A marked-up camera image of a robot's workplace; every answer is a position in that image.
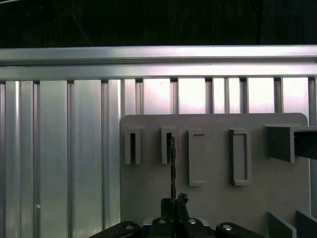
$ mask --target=gray mounting plate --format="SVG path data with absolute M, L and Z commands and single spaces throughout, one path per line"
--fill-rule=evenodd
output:
M 310 211 L 309 160 L 297 157 L 288 163 L 269 158 L 264 125 L 272 124 L 305 126 L 307 119 L 303 114 L 124 117 L 121 141 L 127 129 L 137 128 L 134 139 L 140 141 L 135 144 L 141 146 L 136 153 L 139 164 L 132 160 L 126 165 L 130 151 L 122 152 L 121 219 L 142 224 L 146 217 L 160 216 L 160 200 L 170 197 L 170 165 L 162 164 L 166 158 L 161 151 L 166 147 L 161 146 L 161 127 L 176 127 L 176 193 L 188 194 L 191 217 L 206 219 L 212 228 L 233 222 L 262 235 L 268 211 L 295 225 L 296 210 Z M 237 137 L 232 146 L 231 129 L 247 131 L 248 139 Z M 197 131 L 203 135 L 189 136 Z

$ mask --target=bolt head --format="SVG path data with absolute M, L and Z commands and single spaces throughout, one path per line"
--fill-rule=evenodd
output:
M 132 230 L 132 229 L 134 229 L 134 227 L 132 226 L 132 225 L 128 225 L 128 226 L 126 226 L 125 227 L 127 230 Z
M 196 224 L 197 221 L 195 219 L 189 219 L 188 222 L 192 225 Z
M 229 226 L 229 225 L 223 225 L 222 228 L 225 229 L 226 231 L 231 231 L 232 230 L 232 227 Z

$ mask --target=metal frame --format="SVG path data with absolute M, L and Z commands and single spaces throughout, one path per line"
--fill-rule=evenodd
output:
M 87 226 L 83 227 L 89 223 L 80 214 L 87 198 L 76 190 L 88 191 L 88 183 L 78 179 L 87 174 L 87 170 L 79 169 L 80 165 L 88 162 L 85 158 L 74 159 L 80 149 L 97 162 L 96 166 L 89 165 L 98 171 L 89 181 L 102 179 L 101 184 L 98 183 L 102 190 L 94 202 L 103 210 L 91 214 L 94 219 L 91 226 L 99 229 L 118 223 L 119 125 L 123 116 L 299 112 L 309 118 L 311 125 L 316 125 L 316 76 L 317 46 L 0 50 L 0 165 L 14 172 L 10 175 L 13 180 L 8 180 L 8 174 L 8 179 L 0 174 L 0 191 L 5 184 L 13 188 L 0 194 L 0 236 L 5 236 L 4 232 L 7 235 L 18 232 L 26 237 L 40 238 L 47 237 L 42 233 L 47 231 L 48 237 L 65 237 L 66 234 L 71 237 L 81 229 L 89 233 Z M 82 106 L 92 110 L 91 113 L 81 112 Z M 76 133 L 84 131 L 87 134 L 87 125 L 81 124 L 89 121 L 96 125 L 93 127 L 97 133 L 95 137 L 75 141 Z M 63 131 L 53 133 L 50 125 L 63 128 Z M 46 138 L 49 133 L 55 139 L 53 147 Z M 95 154 L 92 145 L 99 141 L 103 146 L 96 150 L 101 150 L 101 154 Z M 5 154 L 14 160 L 9 161 Z M 59 164 L 50 159 L 56 155 L 59 155 Z M 26 163 L 34 164 L 27 168 Z M 310 166 L 311 184 L 315 184 L 316 161 L 311 161 Z M 54 173 L 49 173 L 52 168 L 59 172 L 57 179 Z M 26 190 L 26 184 L 32 184 L 33 190 Z M 63 198 L 55 199 L 59 202 L 55 205 L 62 209 L 49 206 L 51 188 L 55 196 Z M 314 186 L 311 192 L 312 200 L 317 201 Z M 5 204 L 6 198 L 19 197 L 19 194 L 20 201 L 16 199 Z M 21 211 L 14 210 L 20 205 Z M 7 216 L 9 212 L 16 219 L 20 217 L 22 225 L 5 224 L 8 221 L 5 210 Z M 46 216 L 50 211 L 59 213 L 55 227 Z M 313 215 L 317 214 L 314 202 L 312 211 Z
M 316 62 L 317 46 L 11 49 L 0 50 L 0 79 L 309 77 Z

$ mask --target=metal wall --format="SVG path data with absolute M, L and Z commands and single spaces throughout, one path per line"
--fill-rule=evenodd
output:
M 316 85 L 300 75 L 3 81 L 0 236 L 87 238 L 118 223 L 125 115 L 297 112 L 316 125 Z M 312 201 L 316 216 L 314 186 Z

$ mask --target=rectangular holder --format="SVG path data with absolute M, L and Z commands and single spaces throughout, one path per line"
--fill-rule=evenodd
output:
M 250 134 L 246 129 L 233 128 L 230 134 L 230 178 L 235 186 L 251 184 Z
M 202 186 L 205 179 L 205 133 L 202 130 L 188 131 L 189 185 Z
M 295 158 L 317 159 L 317 127 L 267 125 L 268 155 L 290 163 Z

